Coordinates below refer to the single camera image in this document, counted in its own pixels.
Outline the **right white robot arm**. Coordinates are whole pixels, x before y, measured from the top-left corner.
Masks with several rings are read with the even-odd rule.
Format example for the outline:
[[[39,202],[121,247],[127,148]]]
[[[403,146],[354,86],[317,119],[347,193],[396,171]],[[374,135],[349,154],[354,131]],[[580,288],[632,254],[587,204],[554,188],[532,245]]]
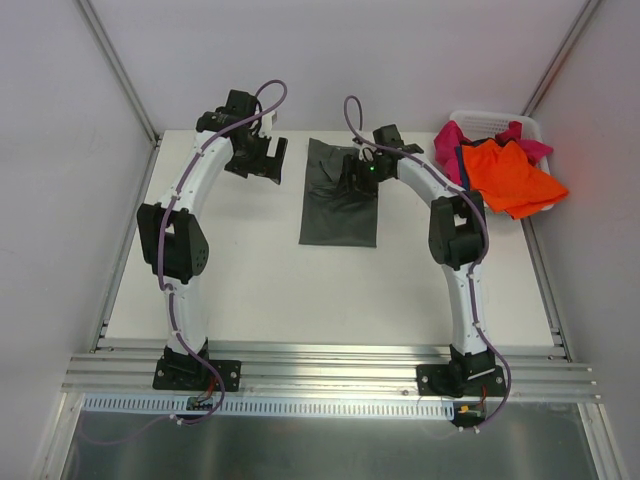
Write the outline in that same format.
[[[396,179],[429,207],[428,248],[445,275],[453,326],[448,365],[418,380],[436,394],[460,398],[496,372],[480,288],[480,264],[488,251],[484,201],[479,192],[448,180],[422,157],[418,145],[404,143],[394,124],[373,135],[369,141],[354,133],[357,152],[344,157],[340,183],[349,192],[375,197],[380,183]]]

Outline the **dark grey t-shirt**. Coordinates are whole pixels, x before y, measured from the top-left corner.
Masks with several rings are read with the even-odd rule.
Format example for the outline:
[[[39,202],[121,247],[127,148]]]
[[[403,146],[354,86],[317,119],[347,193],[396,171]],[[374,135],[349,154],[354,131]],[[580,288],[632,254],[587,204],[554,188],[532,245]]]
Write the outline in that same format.
[[[378,200],[347,189],[343,160],[353,147],[311,138],[307,149],[299,243],[314,246],[377,246]]]

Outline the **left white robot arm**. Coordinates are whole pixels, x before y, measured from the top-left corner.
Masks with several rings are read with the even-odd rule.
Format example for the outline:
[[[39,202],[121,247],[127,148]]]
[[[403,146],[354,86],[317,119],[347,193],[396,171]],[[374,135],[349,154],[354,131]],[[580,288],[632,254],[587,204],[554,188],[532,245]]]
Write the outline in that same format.
[[[169,337],[163,359],[188,388],[203,386],[210,375],[198,286],[209,243],[199,216],[223,172],[281,182],[288,141],[271,136],[276,113],[257,93],[230,91],[223,106],[197,120],[190,153],[171,186],[136,213],[144,261],[165,296]]]

